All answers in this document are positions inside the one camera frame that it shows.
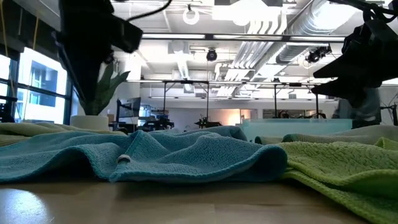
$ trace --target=wooden table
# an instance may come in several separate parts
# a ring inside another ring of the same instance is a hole
[[[0,185],[0,223],[366,223],[294,181],[164,185],[74,180]]]

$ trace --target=cable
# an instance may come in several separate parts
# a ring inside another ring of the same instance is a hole
[[[383,101],[380,101],[380,102],[387,108],[387,111],[388,111],[388,113],[390,114],[391,121],[394,122],[394,119],[392,118],[392,113],[391,113],[390,109],[388,108],[388,106],[387,106]]]
[[[3,29],[3,33],[2,33],[2,37],[4,39],[4,46],[6,49],[6,56],[8,57],[8,49],[7,49],[7,38],[6,38],[6,23],[4,22],[4,13],[3,13],[3,9],[2,9],[2,3],[4,1],[0,2],[0,10],[1,10],[1,24],[2,24],[2,29]]]
[[[37,28],[39,27],[39,16],[36,15],[36,27],[35,27],[35,34],[33,36],[33,46],[32,49],[35,50],[36,48],[36,38],[37,38]]]
[[[146,13],[143,13],[143,14],[140,14],[140,15],[137,15],[137,16],[132,16],[132,17],[128,18],[127,21],[131,22],[131,21],[133,21],[133,20],[140,19],[140,18],[147,17],[147,16],[151,16],[151,15],[153,15],[153,14],[156,14],[156,13],[158,13],[158,12],[161,12],[161,11],[163,11],[164,9],[166,9],[166,8],[172,3],[172,1],[173,1],[173,0],[168,0],[166,4],[164,4],[162,7],[158,8],[158,9],[156,9],[156,10],[154,10],[154,11],[146,12]]]
[[[388,103],[388,106],[391,106],[392,101],[398,96],[398,93],[396,93],[392,99],[390,100],[390,102]]]

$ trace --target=teal towel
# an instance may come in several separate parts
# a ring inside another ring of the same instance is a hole
[[[88,159],[99,178],[112,182],[265,182],[283,174],[287,165],[283,149],[245,140],[240,128],[232,126],[182,134],[43,134],[0,147],[0,182],[34,180],[81,158]],[[130,159],[117,163],[120,155]]]

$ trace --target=window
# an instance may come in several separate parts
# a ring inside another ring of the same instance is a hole
[[[59,62],[25,48],[19,62],[18,82],[65,95],[67,71]]]
[[[8,79],[10,75],[11,59],[0,55],[0,78]]]
[[[9,80],[17,80],[11,89]],[[16,122],[68,124],[72,86],[61,64],[25,48],[19,62],[0,55],[0,95],[17,98]]]
[[[15,121],[64,123],[67,71],[61,64],[32,49],[21,54]]]
[[[65,99],[18,88],[15,121],[53,122],[63,124]]]
[[[8,86],[0,83],[0,96],[7,96]],[[6,103],[5,100],[0,99],[0,103]]]

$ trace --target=towel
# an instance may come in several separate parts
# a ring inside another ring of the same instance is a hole
[[[295,141],[314,143],[358,142],[363,144],[375,144],[381,137],[398,141],[398,127],[375,125],[322,136],[307,134],[287,134],[283,138],[258,136],[255,138],[255,142],[264,145]]]
[[[25,141],[39,134],[61,133],[70,131],[82,131],[98,134],[120,134],[119,131],[95,131],[75,128],[63,124],[52,123],[0,123],[0,147]]]
[[[372,223],[398,220],[398,142],[286,142],[283,179],[296,179]]]
[[[245,138],[240,128],[233,126],[182,134],[42,134],[0,147],[0,182],[34,180],[43,172],[80,159],[90,162],[97,177],[111,182],[265,182],[284,173],[287,156],[283,149]]]

